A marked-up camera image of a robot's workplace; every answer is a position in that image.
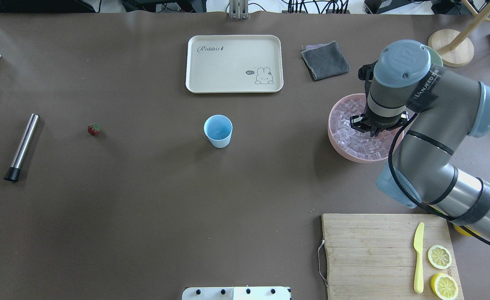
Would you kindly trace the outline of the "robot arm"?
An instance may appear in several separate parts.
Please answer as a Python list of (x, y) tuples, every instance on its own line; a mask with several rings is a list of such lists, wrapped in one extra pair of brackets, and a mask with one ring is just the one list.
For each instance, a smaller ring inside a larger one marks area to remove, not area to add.
[(362, 66), (366, 105), (350, 126), (372, 137), (398, 129), (377, 187), (408, 207), (420, 207), (490, 245), (490, 183), (450, 163), (467, 136), (490, 131), (490, 87), (438, 63), (426, 46), (398, 40)]

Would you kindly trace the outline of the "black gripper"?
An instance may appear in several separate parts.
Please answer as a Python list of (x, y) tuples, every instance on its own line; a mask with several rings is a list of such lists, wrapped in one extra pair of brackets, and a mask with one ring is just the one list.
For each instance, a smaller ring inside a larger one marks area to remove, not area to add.
[(409, 114), (402, 112), (394, 117), (383, 117), (373, 112), (366, 112), (350, 117), (350, 127), (360, 133), (378, 136), (382, 131), (393, 131), (409, 121)]

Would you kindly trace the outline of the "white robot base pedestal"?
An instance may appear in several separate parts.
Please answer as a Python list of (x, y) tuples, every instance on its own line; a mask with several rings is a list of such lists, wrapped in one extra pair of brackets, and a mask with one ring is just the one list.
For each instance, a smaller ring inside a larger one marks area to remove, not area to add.
[(189, 287), (184, 289), (182, 300), (291, 300), (290, 287), (280, 285)]

